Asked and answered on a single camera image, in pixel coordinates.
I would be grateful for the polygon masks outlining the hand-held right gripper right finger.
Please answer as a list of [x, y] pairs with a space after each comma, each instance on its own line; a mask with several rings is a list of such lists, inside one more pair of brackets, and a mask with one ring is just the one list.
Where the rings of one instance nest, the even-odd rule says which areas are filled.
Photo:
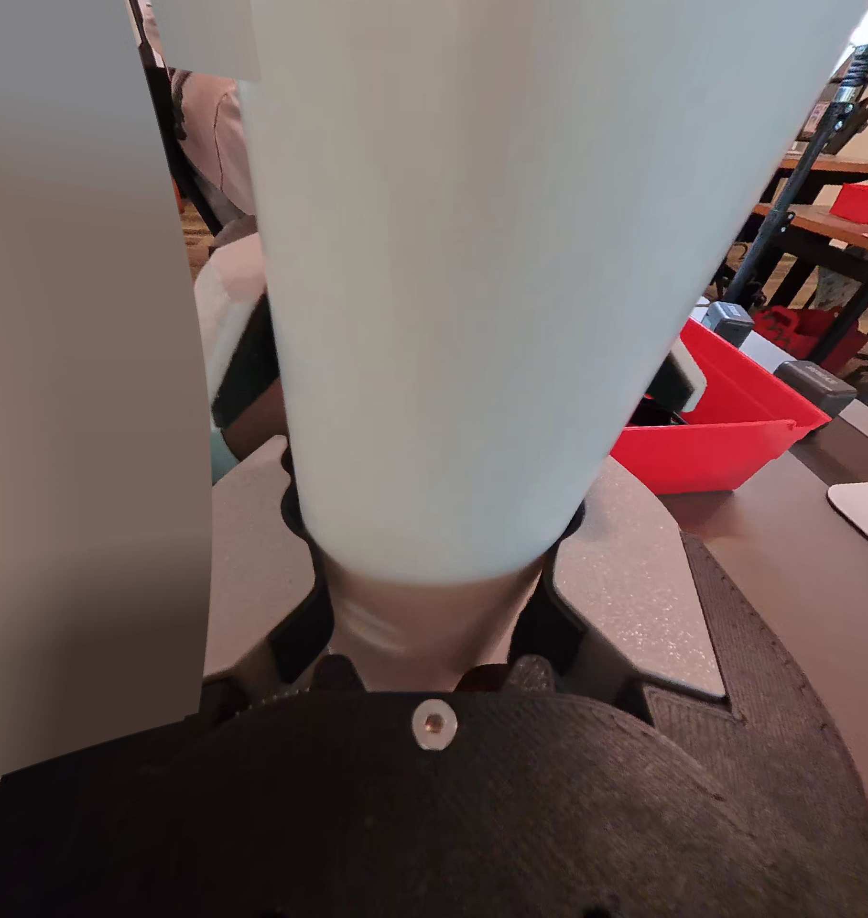
[[520, 613], [509, 660], [528, 655], [593, 699], [624, 699], [640, 684], [726, 699], [681, 530], [610, 457]]

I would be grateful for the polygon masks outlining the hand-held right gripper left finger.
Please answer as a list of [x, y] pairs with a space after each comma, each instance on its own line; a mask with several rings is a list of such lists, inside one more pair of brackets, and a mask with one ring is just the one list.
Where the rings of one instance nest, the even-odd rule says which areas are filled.
[[275, 437], [212, 488], [204, 683], [304, 683], [327, 648], [332, 609], [291, 472]]

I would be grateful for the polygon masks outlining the red plastic bin with cables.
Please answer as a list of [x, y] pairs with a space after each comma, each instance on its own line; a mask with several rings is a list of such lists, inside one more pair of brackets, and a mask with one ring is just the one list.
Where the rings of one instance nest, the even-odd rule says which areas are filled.
[[680, 338], [706, 388], [684, 422], [626, 427], [610, 456], [658, 496], [739, 488], [830, 417], [695, 319]]

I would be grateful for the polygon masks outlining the white paper roll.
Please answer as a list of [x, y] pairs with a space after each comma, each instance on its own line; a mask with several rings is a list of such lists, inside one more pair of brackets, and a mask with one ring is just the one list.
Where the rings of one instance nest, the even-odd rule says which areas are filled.
[[371, 690], [501, 646], [868, 2], [252, 2], [293, 469]]

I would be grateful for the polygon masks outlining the person's left hand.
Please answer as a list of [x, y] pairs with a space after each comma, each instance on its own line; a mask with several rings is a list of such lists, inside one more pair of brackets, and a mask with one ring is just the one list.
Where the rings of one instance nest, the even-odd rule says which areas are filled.
[[264, 393], [265, 398], [253, 402], [226, 430], [223, 439], [237, 460], [244, 460], [271, 439], [288, 436], [287, 414], [279, 391]]

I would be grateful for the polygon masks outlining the white and black device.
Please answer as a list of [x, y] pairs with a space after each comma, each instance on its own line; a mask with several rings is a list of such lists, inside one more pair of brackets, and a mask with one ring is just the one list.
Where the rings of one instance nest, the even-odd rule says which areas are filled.
[[707, 389], [707, 379], [682, 338], [677, 337], [655, 373], [645, 399], [671, 425], [684, 424], [685, 415], [693, 413]]

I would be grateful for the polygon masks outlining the wooden table black legs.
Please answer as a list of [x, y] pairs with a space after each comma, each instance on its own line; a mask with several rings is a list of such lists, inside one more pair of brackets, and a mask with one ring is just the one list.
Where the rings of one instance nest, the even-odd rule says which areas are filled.
[[801, 290], [825, 273], [853, 288], [843, 305], [868, 284], [868, 222], [831, 209], [848, 186], [868, 190], [868, 160], [819, 155], [789, 208], [790, 218], [755, 266], [753, 292], [762, 306], [792, 306]]

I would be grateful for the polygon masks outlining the small red box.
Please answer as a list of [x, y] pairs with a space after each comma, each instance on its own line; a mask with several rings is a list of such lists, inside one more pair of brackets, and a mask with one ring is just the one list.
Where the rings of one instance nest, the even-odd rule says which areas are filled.
[[868, 226], [868, 184], [842, 185], [830, 206], [830, 214], [839, 219]]

